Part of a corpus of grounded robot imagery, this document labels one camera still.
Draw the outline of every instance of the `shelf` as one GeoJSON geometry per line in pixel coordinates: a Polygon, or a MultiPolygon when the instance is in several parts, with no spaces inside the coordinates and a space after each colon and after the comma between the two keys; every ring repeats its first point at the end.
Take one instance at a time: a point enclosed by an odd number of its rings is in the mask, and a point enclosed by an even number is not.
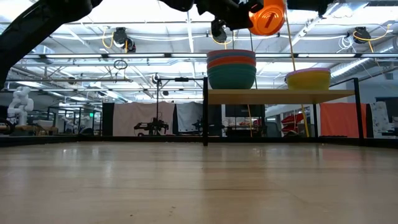
{"type": "Polygon", "coordinates": [[[354,90],[209,90],[209,105],[318,104],[354,95],[354,90]]]}

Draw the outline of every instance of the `pink curtain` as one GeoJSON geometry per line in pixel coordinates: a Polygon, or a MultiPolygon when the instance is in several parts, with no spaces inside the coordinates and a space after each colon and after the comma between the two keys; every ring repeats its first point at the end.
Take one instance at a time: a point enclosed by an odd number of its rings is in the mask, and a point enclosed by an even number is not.
{"type": "MultiPolygon", "coordinates": [[[[321,103],[321,135],[358,138],[355,103],[321,103]]],[[[362,124],[366,136],[366,104],[361,104],[362,124]]]]}

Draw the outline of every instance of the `light fixture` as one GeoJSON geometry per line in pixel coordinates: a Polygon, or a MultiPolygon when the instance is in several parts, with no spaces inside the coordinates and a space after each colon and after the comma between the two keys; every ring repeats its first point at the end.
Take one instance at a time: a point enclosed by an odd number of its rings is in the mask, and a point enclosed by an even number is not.
{"type": "Polygon", "coordinates": [[[369,57],[369,58],[397,58],[398,54],[362,54],[362,57],[369,57]]]}
{"type": "Polygon", "coordinates": [[[101,58],[100,54],[46,55],[47,58],[101,58]]]}
{"type": "Polygon", "coordinates": [[[190,58],[190,57],[207,57],[206,54],[172,54],[172,57],[182,57],[182,58],[190,58]]]}
{"type": "Polygon", "coordinates": [[[164,54],[109,54],[110,58],[159,58],[164,54]]]}
{"type": "Polygon", "coordinates": [[[39,55],[25,55],[24,59],[38,59],[40,58],[39,55]]]}
{"type": "Polygon", "coordinates": [[[113,91],[107,91],[106,94],[112,98],[115,98],[115,99],[118,98],[118,95],[113,91]]]}
{"type": "Polygon", "coordinates": [[[354,57],[355,54],[299,54],[298,57],[319,57],[319,58],[346,58],[354,57]]]}
{"type": "Polygon", "coordinates": [[[59,94],[59,93],[56,93],[56,92],[49,91],[49,93],[50,93],[51,95],[54,95],[54,96],[65,97],[64,95],[59,94]]]}
{"type": "Polygon", "coordinates": [[[84,98],[84,97],[80,97],[80,96],[73,96],[73,97],[71,97],[71,99],[73,99],[73,100],[77,100],[77,101],[87,101],[87,99],[86,99],[86,98],[84,98]]]}
{"type": "Polygon", "coordinates": [[[21,84],[21,85],[25,85],[25,86],[34,87],[34,88],[43,87],[42,85],[40,85],[38,83],[34,83],[34,82],[16,82],[16,83],[21,84]]]}
{"type": "Polygon", "coordinates": [[[291,54],[256,54],[256,58],[290,58],[291,54]]]}

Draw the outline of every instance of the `floor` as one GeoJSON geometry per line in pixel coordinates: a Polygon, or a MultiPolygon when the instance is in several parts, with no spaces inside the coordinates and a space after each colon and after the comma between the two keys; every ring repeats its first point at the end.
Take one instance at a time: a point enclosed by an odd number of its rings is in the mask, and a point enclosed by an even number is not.
{"type": "Polygon", "coordinates": [[[0,148],[0,222],[397,223],[397,161],[315,144],[0,148]]]}

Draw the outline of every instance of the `black post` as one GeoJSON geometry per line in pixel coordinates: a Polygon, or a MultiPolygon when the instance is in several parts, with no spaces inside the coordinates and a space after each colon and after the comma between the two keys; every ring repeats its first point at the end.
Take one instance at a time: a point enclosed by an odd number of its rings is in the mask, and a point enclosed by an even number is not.
{"type": "Polygon", "coordinates": [[[203,78],[203,145],[208,145],[208,128],[209,128],[209,119],[208,119],[208,104],[209,104],[209,89],[207,77],[203,78]]]}
{"type": "Polygon", "coordinates": [[[95,110],[93,111],[93,131],[94,131],[94,125],[95,125],[95,110]]]}
{"type": "MultiPolygon", "coordinates": [[[[160,80],[157,80],[156,81],[156,122],[159,122],[159,83],[160,80]]],[[[157,127],[155,130],[156,130],[155,135],[160,135],[160,133],[157,130],[157,127]]]]}
{"type": "Polygon", "coordinates": [[[314,104],[312,106],[313,106],[313,122],[314,122],[313,130],[314,130],[314,133],[315,133],[315,137],[317,138],[318,137],[318,115],[317,115],[318,112],[317,112],[317,105],[314,104]]]}
{"type": "Polygon", "coordinates": [[[50,107],[47,108],[47,121],[50,121],[50,107]]]}
{"type": "Polygon", "coordinates": [[[73,112],[73,125],[75,125],[75,121],[76,121],[76,111],[73,112]]]}
{"type": "Polygon", "coordinates": [[[362,110],[361,110],[361,95],[359,93],[359,79],[354,78],[354,92],[355,92],[355,105],[356,105],[356,119],[358,120],[359,131],[359,145],[363,145],[363,123],[362,123],[362,110]]]}
{"type": "Polygon", "coordinates": [[[102,136],[102,112],[99,115],[99,136],[102,136]]]}
{"type": "Polygon", "coordinates": [[[81,108],[79,108],[79,125],[77,126],[77,134],[80,133],[80,121],[81,121],[81,108]]]}
{"type": "Polygon", "coordinates": [[[65,134],[66,127],[67,127],[67,122],[63,121],[63,133],[64,134],[65,134]]]}

